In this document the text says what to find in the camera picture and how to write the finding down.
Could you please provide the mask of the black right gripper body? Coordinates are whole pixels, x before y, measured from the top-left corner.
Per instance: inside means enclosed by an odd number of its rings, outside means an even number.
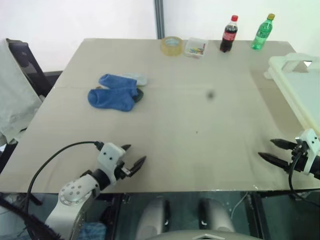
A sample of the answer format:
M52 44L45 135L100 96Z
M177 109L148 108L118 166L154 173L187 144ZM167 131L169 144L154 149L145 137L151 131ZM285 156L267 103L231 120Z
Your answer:
M301 172L305 168L305 164L308 158L308 145L305 141L298 143L290 142L289 148L291 149L291 160L292 163L289 165L289 172L292 173L294 170Z

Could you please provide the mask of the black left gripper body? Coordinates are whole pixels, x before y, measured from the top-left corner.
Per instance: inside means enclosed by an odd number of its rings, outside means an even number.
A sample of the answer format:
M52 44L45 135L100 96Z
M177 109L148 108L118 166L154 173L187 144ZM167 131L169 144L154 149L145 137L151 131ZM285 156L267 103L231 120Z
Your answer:
M119 180L119 179L123 180L125 178L131 178L132 175L133 175L133 166L126 167L125 166L125 162L122 160L123 156L121 156L116 162L115 178L117 180Z

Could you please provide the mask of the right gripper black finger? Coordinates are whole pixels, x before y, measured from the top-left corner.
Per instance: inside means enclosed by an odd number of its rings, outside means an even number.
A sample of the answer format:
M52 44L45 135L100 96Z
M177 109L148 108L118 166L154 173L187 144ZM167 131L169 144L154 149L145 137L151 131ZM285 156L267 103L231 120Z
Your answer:
M284 150L294 150L296 147L296 143L280 139L280 138L275 138L270 140L275 146L278 148L284 149Z
M258 152L258 155L263 158L268 163L275 165L281 169L283 169L285 172L288 172L290 170L290 165L287 161L284 161L271 153L267 152Z

